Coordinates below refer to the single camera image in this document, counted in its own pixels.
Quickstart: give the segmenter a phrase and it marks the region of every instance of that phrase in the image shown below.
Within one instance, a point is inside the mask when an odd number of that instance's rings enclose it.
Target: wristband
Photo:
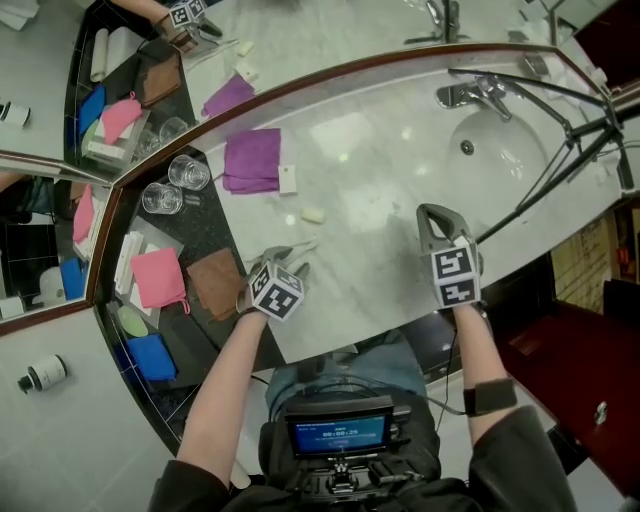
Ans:
[[[509,378],[482,382],[473,389],[465,389],[463,396],[464,409],[470,418],[518,405],[513,380]]]

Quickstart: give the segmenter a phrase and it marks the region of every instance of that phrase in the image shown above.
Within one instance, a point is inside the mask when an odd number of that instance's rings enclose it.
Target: drain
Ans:
[[[475,150],[473,144],[469,140],[463,140],[460,143],[460,149],[465,155],[473,155],[473,151]]]

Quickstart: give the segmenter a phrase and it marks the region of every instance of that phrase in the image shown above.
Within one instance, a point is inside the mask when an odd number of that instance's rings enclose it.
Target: blue towel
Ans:
[[[176,367],[159,334],[127,340],[131,355],[148,381],[175,380]]]
[[[96,119],[102,115],[107,94],[104,85],[98,85],[84,100],[78,113],[78,133],[84,135]]]
[[[82,299],[84,297],[84,284],[87,275],[86,272],[82,272],[80,260],[73,258],[60,263],[60,274],[62,274],[62,286],[64,287],[65,299]]]

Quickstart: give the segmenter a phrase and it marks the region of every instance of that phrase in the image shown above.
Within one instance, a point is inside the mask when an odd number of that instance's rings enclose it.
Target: purple towel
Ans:
[[[223,186],[232,194],[270,192],[280,188],[280,130],[252,130],[227,139]]]
[[[222,186],[232,194],[255,194],[257,192],[274,192],[280,189],[278,180],[256,178],[245,180],[234,176],[223,176]]]
[[[245,82],[240,75],[235,74],[231,80],[206,101],[202,109],[202,115],[207,117],[218,116],[254,96],[253,87]]]

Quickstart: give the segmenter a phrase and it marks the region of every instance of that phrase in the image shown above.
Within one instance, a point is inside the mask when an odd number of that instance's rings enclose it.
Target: monitor screen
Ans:
[[[294,425],[301,454],[365,450],[384,443],[385,416]]]

